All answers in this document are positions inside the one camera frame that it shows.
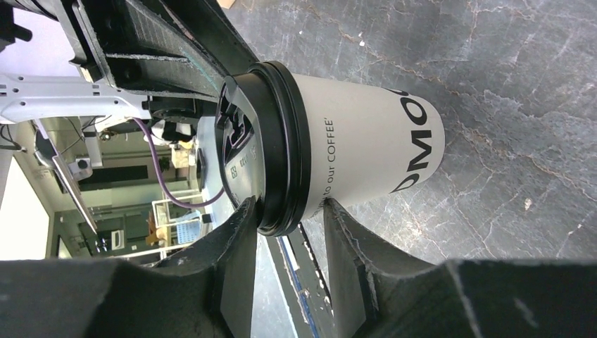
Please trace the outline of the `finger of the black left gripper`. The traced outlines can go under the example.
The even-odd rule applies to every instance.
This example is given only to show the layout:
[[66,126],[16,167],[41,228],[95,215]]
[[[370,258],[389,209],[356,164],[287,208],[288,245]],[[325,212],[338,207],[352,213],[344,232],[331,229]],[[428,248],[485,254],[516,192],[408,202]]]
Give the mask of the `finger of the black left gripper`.
[[102,80],[132,94],[215,101],[258,57],[216,1],[72,1]]

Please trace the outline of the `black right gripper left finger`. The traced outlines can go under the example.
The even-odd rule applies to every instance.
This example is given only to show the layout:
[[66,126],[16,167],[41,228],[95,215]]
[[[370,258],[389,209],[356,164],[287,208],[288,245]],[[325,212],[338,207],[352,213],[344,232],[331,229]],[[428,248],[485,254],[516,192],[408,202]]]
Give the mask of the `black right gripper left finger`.
[[147,268],[119,258],[1,263],[2,337],[249,337],[257,207]]

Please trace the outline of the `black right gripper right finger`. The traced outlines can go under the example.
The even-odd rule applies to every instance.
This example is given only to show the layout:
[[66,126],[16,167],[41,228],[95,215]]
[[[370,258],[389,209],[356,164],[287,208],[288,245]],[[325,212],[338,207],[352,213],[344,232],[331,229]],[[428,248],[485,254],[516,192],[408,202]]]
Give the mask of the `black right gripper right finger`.
[[596,262],[411,256],[324,203],[339,337],[595,337]]

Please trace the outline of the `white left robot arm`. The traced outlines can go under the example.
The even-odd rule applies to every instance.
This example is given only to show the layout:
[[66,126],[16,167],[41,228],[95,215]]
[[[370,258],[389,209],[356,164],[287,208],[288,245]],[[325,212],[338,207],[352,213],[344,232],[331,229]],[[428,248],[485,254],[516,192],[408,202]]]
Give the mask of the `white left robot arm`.
[[2,47],[32,38],[18,9],[60,24],[79,76],[3,74],[3,123],[192,121],[214,114],[226,76],[257,61],[216,1],[2,1]]

